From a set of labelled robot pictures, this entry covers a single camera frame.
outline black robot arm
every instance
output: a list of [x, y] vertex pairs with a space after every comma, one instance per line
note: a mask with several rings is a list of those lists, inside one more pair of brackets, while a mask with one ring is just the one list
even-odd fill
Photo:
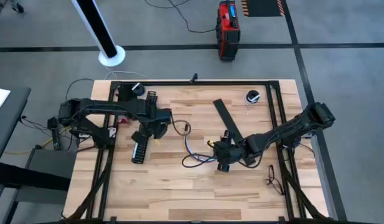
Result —
[[123, 115], [138, 120], [144, 130], [133, 134], [135, 141], [141, 135], [153, 135], [155, 139], [160, 139], [171, 123], [171, 109], [157, 109], [155, 103], [136, 98], [125, 102], [72, 99], [60, 105], [58, 121], [63, 126], [71, 126], [70, 132], [76, 137], [79, 134], [92, 136], [97, 147], [113, 146], [114, 140], [109, 130], [98, 127], [86, 118], [90, 114]]
[[219, 162], [218, 170], [228, 172], [229, 165], [240, 159], [250, 166], [271, 143], [281, 141], [285, 147], [293, 147], [304, 134], [331, 127], [334, 121], [333, 114], [325, 104], [313, 103], [294, 119], [267, 133], [252, 134], [237, 145], [229, 141], [232, 133], [225, 131], [224, 137], [221, 141], [215, 142], [213, 147], [214, 156]]

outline white round base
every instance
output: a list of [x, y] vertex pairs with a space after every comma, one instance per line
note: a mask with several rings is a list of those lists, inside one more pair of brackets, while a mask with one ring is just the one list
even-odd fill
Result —
[[116, 45], [116, 50], [117, 50], [117, 54], [116, 56], [112, 57], [112, 58], [106, 58], [102, 52], [99, 53], [99, 56], [98, 56], [98, 59], [99, 59], [99, 62], [104, 65], [104, 66], [107, 66], [107, 67], [113, 67], [113, 66], [116, 66], [116, 65], [119, 65], [123, 62], [123, 60], [125, 59], [125, 50], [124, 48]]

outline wooden table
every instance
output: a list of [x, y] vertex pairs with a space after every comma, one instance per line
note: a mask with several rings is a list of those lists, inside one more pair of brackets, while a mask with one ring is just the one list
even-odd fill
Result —
[[[107, 100], [110, 82], [96, 81], [91, 99]], [[294, 80], [280, 80], [287, 119], [302, 111]], [[172, 108], [174, 119], [185, 119], [192, 126], [188, 136], [194, 152], [212, 154], [206, 142], [219, 140], [225, 125], [212, 101], [222, 98], [243, 136], [263, 133], [272, 129], [268, 100], [264, 86], [149, 86], [158, 95], [158, 107]], [[243, 97], [249, 90], [261, 93], [259, 102], [243, 107]], [[103, 116], [88, 117], [97, 125], [103, 124]], [[256, 169], [232, 164], [229, 173], [217, 171], [217, 162], [186, 169], [180, 162], [186, 155], [182, 137], [172, 126], [159, 141], [150, 140], [144, 164], [133, 164], [131, 156], [134, 142], [131, 135], [139, 127], [121, 124], [116, 139], [110, 188], [106, 203], [105, 220], [117, 216], [118, 220], [277, 220], [287, 217], [284, 196], [266, 185], [268, 166], [274, 165], [277, 179], [280, 171], [274, 144], [265, 151], [262, 163]], [[310, 141], [303, 140], [311, 146]], [[80, 148], [93, 145], [87, 140]], [[77, 155], [64, 215], [71, 215], [89, 192], [95, 168], [97, 150]], [[327, 209], [317, 173], [313, 153], [305, 147], [296, 149], [295, 160], [303, 191], [319, 209], [327, 215]], [[195, 164], [192, 159], [188, 164]], [[97, 215], [100, 192], [95, 202]], [[296, 199], [293, 197], [298, 216]]]

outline black floor mat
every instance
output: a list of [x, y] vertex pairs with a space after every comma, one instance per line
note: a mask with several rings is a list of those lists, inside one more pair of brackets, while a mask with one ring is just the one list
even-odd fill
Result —
[[283, 16], [281, 0], [241, 0], [243, 13], [248, 17]]

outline gray floor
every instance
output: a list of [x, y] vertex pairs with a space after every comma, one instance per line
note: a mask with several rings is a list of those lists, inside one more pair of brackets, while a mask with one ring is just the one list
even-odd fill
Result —
[[[193, 0], [180, 9], [191, 29], [211, 29], [218, 2]], [[97, 3], [120, 45], [215, 42], [213, 34], [187, 32], [174, 10], [151, 8], [141, 0]], [[384, 42], [384, 0], [288, 3], [301, 43]], [[70, 1], [26, 0], [22, 4], [24, 15], [9, 5], [3, 9], [0, 47], [94, 45]], [[243, 43], [291, 42], [282, 17], [240, 16], [240, 24]], [[384, 223], [384, 49], [312, 49], [302, 54], [315, 99], [327, 103], [337, 118], [325, 136], [347, 216], [353, 221]], [[302, 103], [307, 102], [293, 50], [240, 50], [233, 63], [220, 62], [215, 50], [128, 51], [125, 63], [115, 70], [151, 78], [190, 78], [194, 73], [200, 78], [292, 78]], [[106, 74], [97, 52], [0, 53], [0, 85], [31, 87], [24, 115], [39, 123], [57, 114], [70, 82], [84, 77], [102, 79]], [[138, 77], [119, 74], [119, 78]], [[90, 92], [91, 83], [77, 83], [70, 96], [87, 97]], [[25, 151], [45, 140], [42, 133], [18, 125], [6, 150]], [[17, 166], [24, 166], [26, 160], [27, 155], [1, 159]], [[0, 220], [10, 194], [5, 190], [0, 202]], [[13, 223], [54, 221], [62, 208], [21, 203]]]

